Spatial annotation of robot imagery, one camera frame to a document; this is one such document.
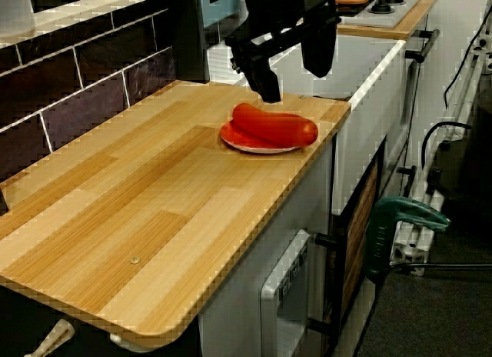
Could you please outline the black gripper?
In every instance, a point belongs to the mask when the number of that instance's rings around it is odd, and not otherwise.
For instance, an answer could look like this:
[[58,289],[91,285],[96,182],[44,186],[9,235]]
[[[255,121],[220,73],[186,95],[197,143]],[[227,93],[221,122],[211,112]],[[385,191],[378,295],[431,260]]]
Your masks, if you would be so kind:
[[336,0],[244,0],[245,21],[225,39],[249,87],[267,103],[281,100],[270,59],[297,44],[303,66],[322,78],[331,70],[337,24]]

